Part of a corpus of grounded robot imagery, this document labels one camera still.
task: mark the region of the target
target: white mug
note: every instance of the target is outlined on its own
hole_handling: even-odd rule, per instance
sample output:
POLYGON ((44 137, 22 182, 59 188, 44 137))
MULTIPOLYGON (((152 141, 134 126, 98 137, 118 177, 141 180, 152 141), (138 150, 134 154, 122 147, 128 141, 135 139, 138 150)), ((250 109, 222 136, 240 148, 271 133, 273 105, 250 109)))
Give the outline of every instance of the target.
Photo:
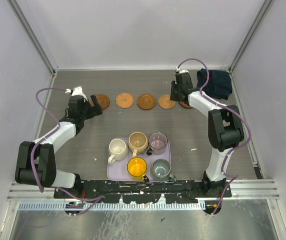
POLYGON ((115 161, 123 160, 128 154, 127 144, 119 139, 113 139, 108 146, 109 158, 108 164, 113 164, 115 161))

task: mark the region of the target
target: mug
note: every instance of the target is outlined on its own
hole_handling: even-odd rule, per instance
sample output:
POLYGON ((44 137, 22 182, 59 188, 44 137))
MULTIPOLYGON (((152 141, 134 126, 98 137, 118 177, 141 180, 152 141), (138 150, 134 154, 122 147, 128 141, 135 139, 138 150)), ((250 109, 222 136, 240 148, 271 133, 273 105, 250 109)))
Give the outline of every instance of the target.
POLYGON ((149 182, 146 176, 147 163, 140 157, 134 157, 127 163, 127 171, 134 180, 149 182))
POLYGON ((133 152, 133 158, 145 152, 148 147, 147 136, 139 131, 132 133, 128 138, 128 147, 133 152))
POLYGON ((108 164, 113 164, 116 160, 123 160, 127 156, 128 148, 123 140, 116 138, 109 143, 108 152, 110 154, 108 164))
POLYGON ((165 134, 161 132, 153 133, 149 137, 149 146, 147 150, 147 155, 161 155, 165 152, 168 140, 165 134))
POLYGON ((157 181, 167 181, 176 182, 177 178, 171 173, 171 165, 165 159, 158 159, 154 162, 151 167, 151 174, 157 181))

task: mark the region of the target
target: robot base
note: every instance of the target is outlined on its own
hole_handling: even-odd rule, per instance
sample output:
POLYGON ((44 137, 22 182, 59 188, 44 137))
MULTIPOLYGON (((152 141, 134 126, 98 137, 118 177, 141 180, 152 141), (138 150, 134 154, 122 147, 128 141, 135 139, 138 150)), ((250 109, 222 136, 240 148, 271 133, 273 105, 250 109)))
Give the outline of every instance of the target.
POLYGON ((217 182, 210 181, 205 171, 202 179, 201 188, 206 195, 216 198, 217 196, 220 195, 220 192, 224 189, 225 183, 226 183, 226 178, 217 182))

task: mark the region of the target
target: yellow mug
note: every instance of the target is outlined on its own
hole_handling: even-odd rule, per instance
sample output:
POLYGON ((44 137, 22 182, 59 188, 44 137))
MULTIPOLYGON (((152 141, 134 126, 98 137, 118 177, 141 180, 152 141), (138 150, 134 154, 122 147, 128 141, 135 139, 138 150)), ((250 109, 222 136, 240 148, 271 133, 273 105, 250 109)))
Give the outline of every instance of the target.
POLYGON ((147 163, 144 159, 140 157, 130 159, 127 164, 127 171, 133 179, 149 182, 149 178, 146 176, 147 163))

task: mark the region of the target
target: mug handle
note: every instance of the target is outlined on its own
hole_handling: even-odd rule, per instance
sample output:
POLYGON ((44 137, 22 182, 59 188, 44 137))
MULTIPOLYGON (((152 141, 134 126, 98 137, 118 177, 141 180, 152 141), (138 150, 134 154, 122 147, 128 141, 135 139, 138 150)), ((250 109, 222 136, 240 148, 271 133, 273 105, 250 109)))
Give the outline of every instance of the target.
POLYGON ((137 156, 137 149, 133 150, 133 158, 135 158, 137 156))
POLYGON ((170 182, 176 182, 177 181, 177 177, 174 174, 170 173, 168 180, 170 182))
POLYGON ((152 151, 153 151, 153 149, 151 149, 151 148, 149 148, 148 150, 147 150, 147 155, 149 155, 149 156, 151 156, 153 153, 152 153, 152 151))
POLYGON ((110 157, 108 158, 108 164, 113 164, 115 162, 115 159, 114 159, 115 155, 110 155, 110 157))
POLYGON ((149 182, 148 176, 144 175, 144 176, 143 176, 143 180, 144 180, 144 182, 148 183, 148 182, 149 182))

